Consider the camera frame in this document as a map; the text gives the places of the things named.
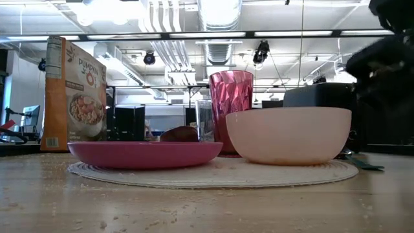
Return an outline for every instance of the computer monitor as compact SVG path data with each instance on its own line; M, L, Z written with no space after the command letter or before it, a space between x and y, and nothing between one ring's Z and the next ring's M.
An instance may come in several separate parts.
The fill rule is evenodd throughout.
M39 120L40 105L23 108L24 116L21 117L20 126L36 126Z

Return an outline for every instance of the desk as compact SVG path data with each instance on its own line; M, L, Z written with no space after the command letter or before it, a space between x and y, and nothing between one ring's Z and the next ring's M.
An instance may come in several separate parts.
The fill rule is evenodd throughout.
M124 186L66 172L69 154L4 157L0 232L414 232L414 158L361 157L386 171L257 190Z

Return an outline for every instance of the ductwork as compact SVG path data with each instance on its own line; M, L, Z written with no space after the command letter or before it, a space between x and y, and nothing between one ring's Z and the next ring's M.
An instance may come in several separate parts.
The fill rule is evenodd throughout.
M169 1L161 0L162 7L164 9L162 15L162 26L165 31L171 32L170 20L169 20ZM179 27L179 6L178 0L172 0L173 3L173 25L175 31L181 31ZM151 18L151 9L149 7L148 0L141 0L141 4L144 7L145 14L138 21L138 26L141 32L163 32L163 29L160 26L159 20L159 11L160 5L159 1L152 1L152 21ZM154 48L155 52L160 56L161 60L166 65L166 80L171 83L171 78L176 83L181 83L182 85L196 85L195 76L189 75L190 78L186 78L186 73L193 74L193 69L191 68L190 59L188 59L188 53L185 49L183 41L151 41L151 46Z
M123 74L126 78L133 80L137 85L149 85L145 83L143 77L134 71L129 62L123 62L128 60L124 54L114 45L107 45L106 43L98 43L94 47L94 57L97 58L108 68L112 68ZM156 100L165 100L167 98L166 93L158 90L145 89L147 92L154 96Z
M203 31L237 30L242 0L197 0L197 4ZM224 65L230 59L233 47L232 45L205 45L204 51L212 65Z
M178 0L173 0L173 26L176 32L181 32L180 26L180 6ZM182 54L183 62L187 66L188 71L192 71L190 59L186 52L186 45L184 41L177 41L178 50Z

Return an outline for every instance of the pink cup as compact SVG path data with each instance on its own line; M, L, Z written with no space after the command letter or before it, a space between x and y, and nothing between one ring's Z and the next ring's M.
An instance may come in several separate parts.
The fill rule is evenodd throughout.
M226 115L252 108L253 74L221 71L210 75L214 121L214 140L222 142L221 155L238 155L228 136Z

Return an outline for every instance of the green object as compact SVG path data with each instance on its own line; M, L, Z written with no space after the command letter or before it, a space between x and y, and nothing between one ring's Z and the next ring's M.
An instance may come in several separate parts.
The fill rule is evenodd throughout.
M360 161L356 158L353 158L351 155L345 156L347 159L349 159L353 164L355 164L357 167L363 169L363 170L374 170L374 171L382 171L384 169L383 166L373 166L367 163L364 163L363 161Z

